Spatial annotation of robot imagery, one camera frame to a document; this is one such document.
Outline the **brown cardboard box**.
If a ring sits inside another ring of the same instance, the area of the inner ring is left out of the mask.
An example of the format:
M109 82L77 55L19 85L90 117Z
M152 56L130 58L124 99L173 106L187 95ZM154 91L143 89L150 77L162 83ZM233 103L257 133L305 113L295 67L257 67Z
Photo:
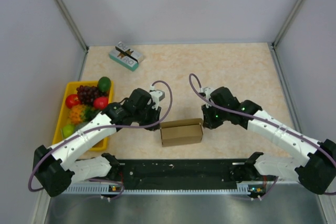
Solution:
M197 144L203 138L203 120L195 118L163 122L160 133L163 147Z

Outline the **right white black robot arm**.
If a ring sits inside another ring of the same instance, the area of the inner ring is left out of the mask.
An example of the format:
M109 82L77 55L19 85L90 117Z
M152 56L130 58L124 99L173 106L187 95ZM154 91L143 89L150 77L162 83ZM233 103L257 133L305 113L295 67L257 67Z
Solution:
M204 123L216 129L228 121L257 133L282 148L289 158L253 153L245 166L252 180L262 175L282 177L299 182L317 195L327 194L335 179L335 142L318 141L280 123L251 100L239 102L228 88L201 88Z

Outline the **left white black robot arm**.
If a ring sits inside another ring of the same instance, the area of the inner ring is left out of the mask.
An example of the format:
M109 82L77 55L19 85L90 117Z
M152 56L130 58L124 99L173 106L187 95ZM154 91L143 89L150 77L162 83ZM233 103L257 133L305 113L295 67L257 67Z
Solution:
M105 177L114 180L119 174L118 161L110 154L91 159L80 156L102 139L122 128L131 129L137 123L140 129L158 128L161 107L165 97L161 90L135 89L122 103L109 103L91 121L71 136L50 147L41 145L34 151L32 175L50 197L63 193L71 184Z

